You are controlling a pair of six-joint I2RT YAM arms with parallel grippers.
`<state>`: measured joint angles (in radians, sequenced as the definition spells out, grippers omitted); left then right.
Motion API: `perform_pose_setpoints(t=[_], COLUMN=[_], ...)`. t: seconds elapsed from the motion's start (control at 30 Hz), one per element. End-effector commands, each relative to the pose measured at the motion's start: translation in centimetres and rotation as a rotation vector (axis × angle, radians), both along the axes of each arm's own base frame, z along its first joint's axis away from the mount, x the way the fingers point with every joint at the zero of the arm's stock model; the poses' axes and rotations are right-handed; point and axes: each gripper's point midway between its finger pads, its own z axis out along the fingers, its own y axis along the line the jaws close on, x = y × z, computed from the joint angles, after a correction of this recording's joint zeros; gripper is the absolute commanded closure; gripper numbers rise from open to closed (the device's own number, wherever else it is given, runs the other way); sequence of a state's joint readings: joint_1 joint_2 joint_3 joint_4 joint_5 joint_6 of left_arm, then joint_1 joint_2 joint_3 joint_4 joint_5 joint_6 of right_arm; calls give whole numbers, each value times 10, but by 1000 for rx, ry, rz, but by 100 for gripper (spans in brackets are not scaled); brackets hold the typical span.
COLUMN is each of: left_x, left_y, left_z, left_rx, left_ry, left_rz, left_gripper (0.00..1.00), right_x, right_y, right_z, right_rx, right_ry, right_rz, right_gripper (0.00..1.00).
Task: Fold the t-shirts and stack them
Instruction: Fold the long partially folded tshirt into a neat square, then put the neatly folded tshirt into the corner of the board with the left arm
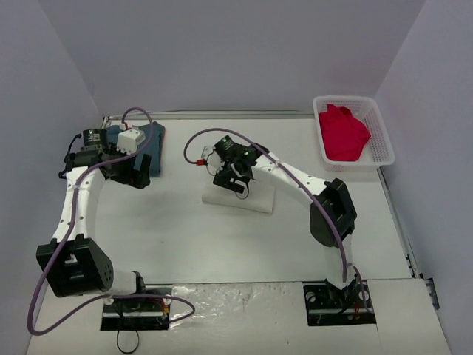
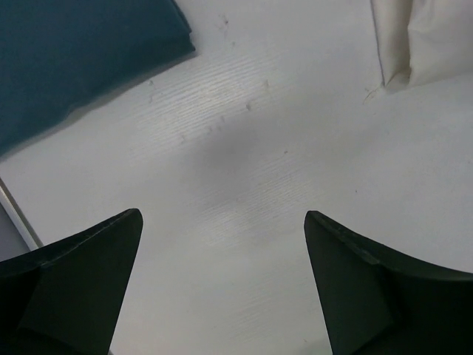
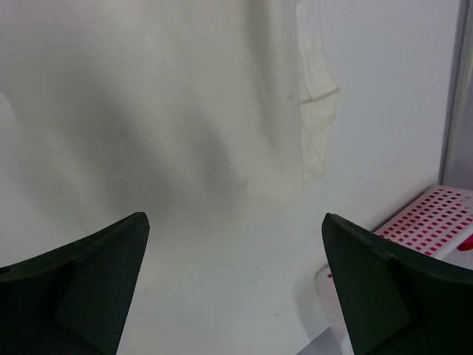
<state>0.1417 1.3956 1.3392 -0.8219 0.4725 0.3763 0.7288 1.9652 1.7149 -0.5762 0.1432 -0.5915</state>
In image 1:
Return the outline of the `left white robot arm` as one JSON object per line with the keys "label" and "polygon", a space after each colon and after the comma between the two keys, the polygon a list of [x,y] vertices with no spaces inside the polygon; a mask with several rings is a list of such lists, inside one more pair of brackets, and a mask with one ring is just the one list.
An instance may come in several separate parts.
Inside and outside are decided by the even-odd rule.
{"label": "left white robot arm", "polygon": [[86,129],[84,144],[68,152],[60,177],[67,182],[58,227],[49,243],[40,245],[36,259],[57,297],[84,294],[122,294],[122,301],[140,309],[149,291],[137,271],[118,271],[98,245],[95,224],[98,201],[106,180],[135,189],[150,184],[151,156],[144,154],[140,167],[136,157],[152,140],[150,126],[133,126],[119,132],[111,143],[105,129]]}

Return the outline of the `white t shirt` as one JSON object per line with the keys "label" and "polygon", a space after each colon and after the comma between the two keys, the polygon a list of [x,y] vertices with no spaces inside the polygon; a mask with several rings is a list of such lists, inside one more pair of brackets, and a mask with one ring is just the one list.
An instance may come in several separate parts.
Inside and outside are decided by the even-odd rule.
{"label": "white t shirt", "polygon": [[272,214],[275,188],[255,180],[251,180],[248,186],[249,189],[238,194],[207,183],[203,189],[202,202]]}

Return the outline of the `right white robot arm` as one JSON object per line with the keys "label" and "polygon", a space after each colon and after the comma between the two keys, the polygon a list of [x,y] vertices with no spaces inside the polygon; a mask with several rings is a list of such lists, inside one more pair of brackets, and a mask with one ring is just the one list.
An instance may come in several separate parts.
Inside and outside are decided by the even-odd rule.
{"label": "right white robot arm", "polygon": [[242,193],[251,181],[263,183],[299,201],[309,213],[309,230],[322,245],[326,262],[327,294],[336,305],[354,297],[351,235],[357,212],[347,184],[314,177],[282,162],[265,147],[234,142],[229,136],[213,146],[211,164],[217,167],[214,184]]}

